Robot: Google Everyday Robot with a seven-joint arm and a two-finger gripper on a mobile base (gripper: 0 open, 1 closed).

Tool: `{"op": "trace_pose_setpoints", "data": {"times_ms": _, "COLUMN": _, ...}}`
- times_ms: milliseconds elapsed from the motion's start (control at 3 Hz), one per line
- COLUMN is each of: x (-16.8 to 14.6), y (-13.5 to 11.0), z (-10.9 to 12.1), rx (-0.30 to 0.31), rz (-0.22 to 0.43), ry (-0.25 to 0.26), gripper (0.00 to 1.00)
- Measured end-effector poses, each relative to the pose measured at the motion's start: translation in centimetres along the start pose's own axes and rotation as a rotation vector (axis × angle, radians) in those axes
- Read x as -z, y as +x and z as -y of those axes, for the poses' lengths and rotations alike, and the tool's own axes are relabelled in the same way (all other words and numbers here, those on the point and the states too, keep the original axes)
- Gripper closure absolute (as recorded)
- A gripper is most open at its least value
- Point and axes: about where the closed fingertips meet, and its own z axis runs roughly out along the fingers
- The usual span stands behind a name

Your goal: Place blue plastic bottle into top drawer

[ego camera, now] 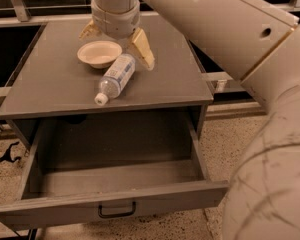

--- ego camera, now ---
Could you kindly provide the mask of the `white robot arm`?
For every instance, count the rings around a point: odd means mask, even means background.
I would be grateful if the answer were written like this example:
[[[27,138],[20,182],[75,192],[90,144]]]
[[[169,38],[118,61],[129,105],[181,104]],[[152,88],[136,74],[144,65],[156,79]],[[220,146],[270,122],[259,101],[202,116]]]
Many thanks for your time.
[[[137,30],[146,2],[269,117],[231,177],[223,240],[300,240],[300,21],[264,0],[92,0],[98,32]]]

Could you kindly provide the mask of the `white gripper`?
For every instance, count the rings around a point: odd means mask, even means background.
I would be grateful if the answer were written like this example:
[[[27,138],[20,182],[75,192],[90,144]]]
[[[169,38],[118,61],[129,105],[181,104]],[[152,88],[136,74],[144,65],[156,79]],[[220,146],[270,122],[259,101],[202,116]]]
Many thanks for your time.
[[[92,18],[79,34],[79,39],[100,36],[102,32],[114,39],[128,38],[127,50],[148,71],[155,66],[155,57],[145,31],[139,27],[138,0],[93,0]]]

